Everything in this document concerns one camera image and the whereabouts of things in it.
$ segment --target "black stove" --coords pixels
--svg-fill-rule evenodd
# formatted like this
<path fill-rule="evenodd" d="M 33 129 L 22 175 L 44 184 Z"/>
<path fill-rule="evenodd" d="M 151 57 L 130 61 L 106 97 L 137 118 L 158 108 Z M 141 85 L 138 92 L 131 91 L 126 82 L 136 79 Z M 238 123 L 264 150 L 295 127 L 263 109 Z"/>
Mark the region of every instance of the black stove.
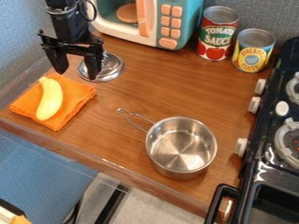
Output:
<path fill-rule="evenodd" d="M 205 223 L 214 223 L 224 197 L 235 201 L 229 223 L 299 223 L 299 38 L 283 45 L 255 93 L 252 133 L 235 151 L 244 158 L 240 187 L 218 186 Z"/>

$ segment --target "pink microwave button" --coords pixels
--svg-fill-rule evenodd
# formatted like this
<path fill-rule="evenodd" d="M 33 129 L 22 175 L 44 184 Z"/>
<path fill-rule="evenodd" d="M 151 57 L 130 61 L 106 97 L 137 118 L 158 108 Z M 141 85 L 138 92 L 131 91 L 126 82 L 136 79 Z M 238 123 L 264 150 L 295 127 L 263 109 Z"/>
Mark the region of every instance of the pink microwave button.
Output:
<path fill-rule="evenodd" d="M 174 16 L 174 17 L 176 17 L 176 18 L 180 18 L 180 17 L 182 17 L 182 14 L 183 14 L 183 9 L 182 9 L 182 7 L 180 7 L 180 6 L 174 6 L 174 7 L 172 8 L 171 14 L 172 14 L 172 16 Z"/>
<path fill-rule="evenodd" d="M 163 47 L 169 48 L 169 49 L 175 49 L 177 47 L 177 41 L 175 39 L 171 39 L 171 38 L 160 38 L 159 44 L 160 44 L 160 46 L 163 46 Z"/>
<path fill-rule="evenodd" d="M 176 29 L 172 29 L 170 35 L 174 39 L 179 39 L 181 37 L 181 31 L 180 30 L 176 30 Z"/>
<path fill-rule="evenodd" d="M 171 26 L 173 27 L 173 28 L 180 28 L 181 27 L 181 25 L 182 25 L 182 20 L 180 20 L 179 18 L 173 18 L 172 20 L 171 20 Z"/>
<path fill-rule="evenodd" d="M 169 17 L 161 17 L 161 24 L 169 26 L 170 25 L 170 18 Z"/>
<path fill-rule="evenodd" d="M 170 15 L 170 9 L 171 9 L 171 6 L 168 5 L 168 4 L 163 4 L 163 5 L 161 6 L 161 12 L 162 12 L 162 14 L 164 14 L 164 15 Z"/>
<path fill-rule="evenodd" d="M 162 27 L 161 28 L 161 34 L 163 35 L 163 36 L 170 36 L 170 28 L 168 28 L 168 27 Z"/>

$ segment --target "can label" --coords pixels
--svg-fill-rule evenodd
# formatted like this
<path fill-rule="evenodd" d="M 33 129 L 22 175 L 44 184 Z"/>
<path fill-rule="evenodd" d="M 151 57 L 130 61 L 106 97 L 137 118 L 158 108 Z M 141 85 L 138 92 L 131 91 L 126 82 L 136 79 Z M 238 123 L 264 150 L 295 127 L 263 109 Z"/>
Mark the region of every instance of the can label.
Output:
<path fill-rule="evenodd" d="M 231 50 L 237 23 L 217 25 L 203 18 L 198 40 L 198 54 L 205 60 L 223 60 Z"/>
<path fill-rule="evenodd" d="M 268 47 L 251 47 L 241 45 L 237 40 L 233 53 L 233 65 L 247 73 L 257 73 L 268 63 L 273 45 Z"/>

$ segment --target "gray wall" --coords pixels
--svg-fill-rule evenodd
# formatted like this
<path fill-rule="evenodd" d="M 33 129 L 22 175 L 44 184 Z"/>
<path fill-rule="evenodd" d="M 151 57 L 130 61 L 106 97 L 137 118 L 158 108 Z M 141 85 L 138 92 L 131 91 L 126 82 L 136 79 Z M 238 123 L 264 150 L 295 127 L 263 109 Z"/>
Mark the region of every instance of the gray wall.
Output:
<path fill-rule="evenodd" d="M 261 28 L 271 32 L 280 46 L 286 39 L 299 36 L 298 0 L 205 0 L 205 7 L 224 5 L 240 16 L 239 31 Z"/>
<path fill-rule="evenodd" d="M 0 90 L 44 53 L 38 29 L 50 29 L 45 0 L 0 0 Z"/>

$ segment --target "tomato sauce can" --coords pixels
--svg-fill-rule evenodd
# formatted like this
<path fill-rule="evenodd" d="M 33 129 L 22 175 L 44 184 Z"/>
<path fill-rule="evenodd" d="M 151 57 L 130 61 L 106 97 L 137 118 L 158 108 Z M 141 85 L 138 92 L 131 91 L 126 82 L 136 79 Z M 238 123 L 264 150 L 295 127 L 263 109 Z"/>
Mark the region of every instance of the tomato sauce can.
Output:
<path fill-rule="evenodd" d="M 275 37 L 261 29 L 246 29 L 238 34 L 233 65 L 246 73 L 258 73 L 269 62 Z"/>
<path fill-rule="evenodd" d="M 225 59 L 231 50 L 239 16 L 225 6 L 211 6 L 204 10 L 198 39 L 198 55 L 210 61 Z"/>

